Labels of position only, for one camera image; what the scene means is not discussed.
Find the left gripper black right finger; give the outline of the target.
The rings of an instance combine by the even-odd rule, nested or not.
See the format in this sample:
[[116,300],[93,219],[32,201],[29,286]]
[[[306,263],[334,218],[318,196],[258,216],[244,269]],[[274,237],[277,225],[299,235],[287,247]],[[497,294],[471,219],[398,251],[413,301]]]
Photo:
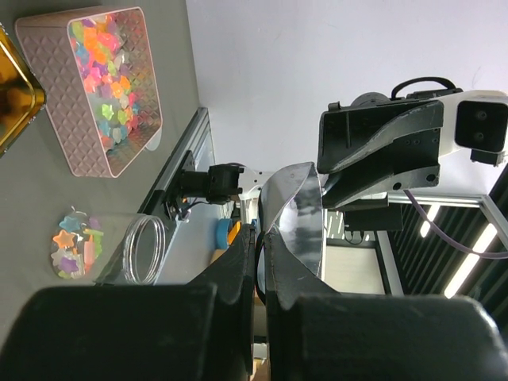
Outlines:
[[264,240],[273,380],[501,380],[504,343],[475,300],[345,295],[278,233]]

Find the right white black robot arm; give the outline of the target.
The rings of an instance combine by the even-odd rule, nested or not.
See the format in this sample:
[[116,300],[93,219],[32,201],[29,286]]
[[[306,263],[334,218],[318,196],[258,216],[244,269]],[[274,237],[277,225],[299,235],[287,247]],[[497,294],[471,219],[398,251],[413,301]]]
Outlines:
[[320,233],[326,210],[355,209],[389,191],[433,187],[439,159],[455,148],[458,89],[404,97],[362,94],[350,106],[332,103],[320,119],[316,163],[261,175],[238,164],[181,169],[168,191],[174,219],[199,203],[223,205],[257,197],[263,232]]

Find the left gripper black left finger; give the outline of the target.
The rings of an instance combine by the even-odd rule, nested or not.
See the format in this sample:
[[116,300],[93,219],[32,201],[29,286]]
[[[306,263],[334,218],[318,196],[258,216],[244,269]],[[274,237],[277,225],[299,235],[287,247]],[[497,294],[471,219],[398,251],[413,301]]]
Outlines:
[[186,284],[38,291],[2,347],[2,379],[248,379],[255,246],[242,226]]

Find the silver metal scoop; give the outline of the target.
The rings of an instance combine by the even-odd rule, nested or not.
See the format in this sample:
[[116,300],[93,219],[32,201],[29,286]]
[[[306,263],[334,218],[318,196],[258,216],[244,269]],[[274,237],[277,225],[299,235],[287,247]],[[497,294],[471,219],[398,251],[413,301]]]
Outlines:
[[265,262],[268,238],[276,230],[289,251],[313,274],[321,275],[324,211],[321,181],[313,162],[292,164],[275,172],[262,186],[259,217],[264,233],[257,268],[261,292],[265,292]]

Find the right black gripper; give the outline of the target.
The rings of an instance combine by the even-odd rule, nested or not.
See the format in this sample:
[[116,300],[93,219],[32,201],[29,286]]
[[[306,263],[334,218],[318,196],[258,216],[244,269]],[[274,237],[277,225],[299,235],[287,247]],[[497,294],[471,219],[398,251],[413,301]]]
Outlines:
[[346,228],[400,230],[391,192],[435,187],[443,103],[437,100],[347,106],[321,115],[317,170],[331,174],[322,204],[343,207]]

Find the gold tin of star candies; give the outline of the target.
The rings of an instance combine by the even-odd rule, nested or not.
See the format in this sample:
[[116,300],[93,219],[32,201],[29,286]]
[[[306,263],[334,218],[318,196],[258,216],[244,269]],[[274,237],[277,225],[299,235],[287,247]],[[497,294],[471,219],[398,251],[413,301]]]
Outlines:
[[45,107],[47,95],[1,25],[1,156]]

